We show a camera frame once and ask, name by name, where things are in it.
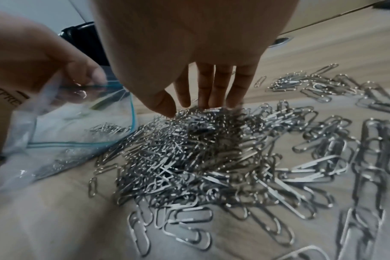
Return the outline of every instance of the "table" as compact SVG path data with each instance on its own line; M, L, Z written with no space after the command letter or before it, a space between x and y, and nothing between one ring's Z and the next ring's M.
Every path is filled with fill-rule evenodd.
M345 97L334 97L331 103L319 104L299 92L264 92L272 79L283 74L299 70L312 72L330 63L340 64L332 75L347 73L361 82L373 80L390 92L390 11L364 9L288 35L294 39L263 55L254 81L261 75L268 76L268 80L263 87L248 91L245 106L254 107L262 102L274 105L279 99L290 100L291 106L313 105L320 118L337 114L353 120L350 129L356 137L364 119L390 119L389 114L355 107L355 100ZM190 85L195 97L194 66L190 68ZM135 104L142 122L153 116L142 104ZM275 151L284 156L282 167L310 160L309 154L296 155L291 151L292 143L300 141L297 138L286 135L277 142ZM99 194L89 199L87 184L93 169L91 161L27 188L0 194L0 259L139 259L126 224L133 205L118 207L112 203L115 172L99 176ZM209 251L197 251L150 228L152 248L146 259L273 259L306 245L322 247L333 259L339 212L352 204L353 180L353 175L348 173L331 185L322 185L335 196L337 203L329 210L320 210L315 220L302 221L284 208L273 209L295 231L297 242L291 248L278 245L250 219L237 221L215 209L213 221L202 224L213 236ZM390 259L390 191L375 259Z

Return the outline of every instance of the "ziplock bag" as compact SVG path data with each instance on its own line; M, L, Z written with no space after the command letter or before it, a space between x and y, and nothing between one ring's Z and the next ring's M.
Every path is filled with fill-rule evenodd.
M0 190L20 188L83 164L138 126L131 93L103 67L103 85L77 86L56 74L12 114Z

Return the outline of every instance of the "hand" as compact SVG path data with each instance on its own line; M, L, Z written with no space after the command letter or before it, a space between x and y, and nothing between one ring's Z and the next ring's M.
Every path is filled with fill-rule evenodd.
M72 84L106 83L96 62L47 27L0 12L0 87L36 93L59 69Z
M191 104L188 64L198 67L198 105L235 107L259 59L286 25L297 0L91 0L106 54L124 86L155 112L173 117L165 88Z

